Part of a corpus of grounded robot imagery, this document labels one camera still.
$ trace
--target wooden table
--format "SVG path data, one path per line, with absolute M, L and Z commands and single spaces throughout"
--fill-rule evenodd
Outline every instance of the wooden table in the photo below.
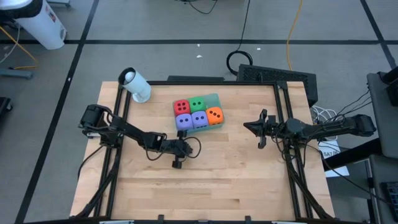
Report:
M 310 123 L 303 84 L 292 82 L 288 86 L 294 117 Z M 113 108 L 117 87 L 116 82 L 104 82 L 98 104 Z M 219 95 L 226 124 L 192 135 L 202 142 L 202 152 L 196 159 L 187 159 L 182 169 L 171 167 L 174 157 L 168 154 L 149 161 L 145 150 L 124 138 L 112 219 L 155 220 L 160 214 L 166 220 L 243 220 L 245 215 L 253 220 L 295 219 L 286 164 L 280 152 L 270 139 L 264 149 L 258 149 L 259 138 L 243 126 L 244 122 L 257 120 L 263 108 L 268 114 L 277 114 L 272 86 L 153 85 L 147 103 L 131 101 L 127 121 L 144 131 L 164 132 L 169 139 L 176 138 L 172 102 L 209 93 Z M 287 118 L 284 103 L 282 106 Z M 98 148 L 98 143 L 98 138 L 88 140 L 85 156 Z M 315 141 L 310 144 L 317 147 Z M 83 167 L 71 215 L 80 212 L 98 188 L 103 159 L 104 150 Z M 305 173 L 311 193 L 334 215 L 320 155 L 310 147 Z M 103 208 L 107 197 L 105 193 Z M 305 217 L 299 189 L 298 197 Z

